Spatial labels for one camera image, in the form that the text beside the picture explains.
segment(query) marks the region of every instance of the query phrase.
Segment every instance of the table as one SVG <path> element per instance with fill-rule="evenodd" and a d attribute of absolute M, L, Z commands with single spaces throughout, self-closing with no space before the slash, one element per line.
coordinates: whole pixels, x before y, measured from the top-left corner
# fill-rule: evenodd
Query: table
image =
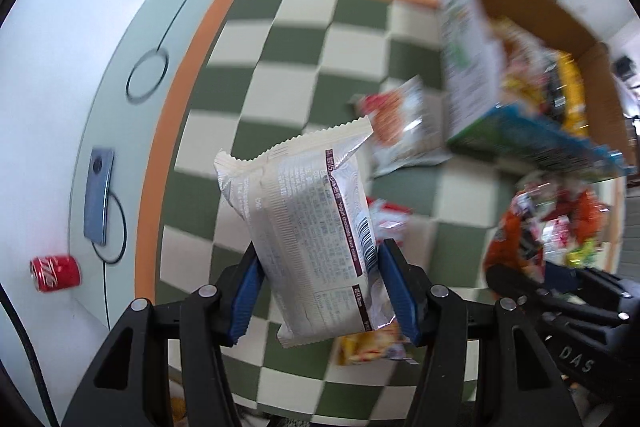
<path fill-rule="evenodd" d="M 239 261 L 250 238 L 220 197 L 218 150 L 254 158 L 290 137 L 351 121 L 354 94 L 389 89 L 416 74 L 442 89 L 434 0 L 147 3 L 100 85 L 74 178 L 70 247 L 91 281 L 77 289 L 78 298 L 103 321 L 106 309 L 117 317 L 134 296 L 181 299 Z M 166 65 L 161 48 L 168 50 Z M 126 79 L 154 49 L 142 60 L 146 76 L 133 83 L 138 96 L 150 95 L 132 102 Z M 105 274 L 81 228 L 86 161 L 97 145 L 116 148 L 111 188 L 123 199 L 128 230 L 122 263 Z M 371 179 L 367 155 L 359 161 L 370 195 L 414 210 L 404 247 L 410 263 L 463 298 L 491 301 L 481 259 L 517 176 L 455 156 Z M 108 223 L 113 250 L 122 224 L 117 214 Z M 223 348 L 237 403 L 332 425 L 406 416 L 420 365 L 378 360 L 340 367 L 331 340 L 282 348 L 281 321 L 265 284 L 247 334 Z M 420 349 L 413 354 L 424 357 Z M 475 390 L 477 355 L 477 344 L 469 343 L 465 398 Z M 177 341 L 170 341 L 170 363 L 180 369 Z"/>

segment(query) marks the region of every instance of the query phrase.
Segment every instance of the silver screw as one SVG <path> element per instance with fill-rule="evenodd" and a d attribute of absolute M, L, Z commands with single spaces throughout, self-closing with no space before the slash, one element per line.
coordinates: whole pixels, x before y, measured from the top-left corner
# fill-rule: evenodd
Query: silver screw
<path fill-rule="evenodd" d="M 500 299 L 500 306 L 503 310 L 507 310 L 508 312 L 512 312 L 514 311 L 514 309 L 516 309 L 516 301 L 514 301 L 513 299 L 510 299 L 508 297 L 505 297 L 503 299 Z"/>
<path fill-rule="evenodd" d="M 198 290 L 198 295 L 200 297 L 212 297 L 216 293 L 218 293 L 218 289 L 212 284 L 206 284 L 204 286 L 201 286 L 200 289 Z"/>
<path fill-rule="evenodd" d="M 442 284 L 434 284 L 431 287 L 431 295 L 440 298 L 446 297 L 447 295 L 449 295 L 449 288 L 443 286 Z"/>
<path fill-rule="evenodd" d="M 136 299 L 131 303 L 131 309 L 135 312 L 141 312 L 146 308 L 147 304 L 148 302 L 146 301 L 146 299 Z"/>

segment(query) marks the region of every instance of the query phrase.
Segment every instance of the cardboard box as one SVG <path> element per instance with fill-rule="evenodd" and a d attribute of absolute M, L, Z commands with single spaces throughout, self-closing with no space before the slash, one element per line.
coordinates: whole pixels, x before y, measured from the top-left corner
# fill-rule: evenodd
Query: cardboard box
<path fill-rule="evenodd" d="M 610 159 L 612 166 L 621 166 L 620 172 L 604 169 L 604 174 L 596 176 L 604 179 L 628 173 L 630 170 L 625 171 L 623 163 L 636 165 L 609 71 L 607 50 L 573 16 L 551 0 L 440 1 L 444 12 L 441 22 L 444 73 L 450 96 L 450 146 L 518 156 L 538 167 L 559 171 L 585 172 L 594 162 L 602 163 L 603 158 Z M 501 115 L 496 111 L 502 101 L 500 83 L 506 58 L 500 41 L 491 32 L 489 20 L 500 17 L 509 18 L 548 47 L 574 56 L 584 81 L 591 142 L 560 132 L 550 122 L 547 125 L 544 118 L 532 121 L 533 127 L 527 129 L 529 123 L 523 120 L 519 127 L 517 118 L 511 119 L 513 113 Z M 538 124 L 544 131 L 532 134 Z"/>

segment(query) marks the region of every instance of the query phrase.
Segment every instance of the dark red label stripe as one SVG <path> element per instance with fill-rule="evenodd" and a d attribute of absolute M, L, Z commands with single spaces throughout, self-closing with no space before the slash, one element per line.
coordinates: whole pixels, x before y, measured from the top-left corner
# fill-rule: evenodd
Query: dark red label stripe
<path fill-rule="evenodd" d="M 371 331 L 371 321 L 369 320 L 369 314 L 367 313 L 367 307 L 364 305 L 364 299 L 362 298 L 362 291 L 360 291 L 360 285 L 356 284 L 352 286 L 353 296 L 356 298 L 356 304 L 358 305 L 358 311 L 360 312 L 360 318 L 362 319 L 362 325 L 365 331 Z"/>
<path fill-rule="evenodd" d="M 347 218 L 347 212 L 344 209 L 344 201 L 342 201 L 340 188 L 338 188 L 338 184 L 335 182 L 335 179 L 331 174 L 335 169 L 334 150 L 327 149 L 326 151 L 324 151 L 324 157 L 326 159 L 326 172 L 329 175 L 329 183 L 331 184 L 331 189 L 334 192 L 335 204 L 338 205 L 338 214 L 340 214 L 342 228 L 344 229 L 344 237 L 347 239 L 347 244 L 349 245 L 349 250 L 351 252 L 353 267 L 356 269 L 356 275 L 360 277 L 362 275 L 362 266 L 360 266 L 360 260 L 358 259 L 358 250 L 356 250 L 356 244 L 353 240 L 353 233 L 351 233 L 351 225 L 349 224 L 349 219 Z"/>

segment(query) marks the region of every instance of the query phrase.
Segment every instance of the red soda can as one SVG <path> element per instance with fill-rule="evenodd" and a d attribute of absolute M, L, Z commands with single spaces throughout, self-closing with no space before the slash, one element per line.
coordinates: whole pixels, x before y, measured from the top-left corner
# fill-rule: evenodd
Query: red soda can
<path fill-rule="evenodd" d="M 33 283 L 41 292 L 54 292 L 80 284 L 78 261 L 70 255 L 36 257 L 29 263 L 29 268 Z"/>

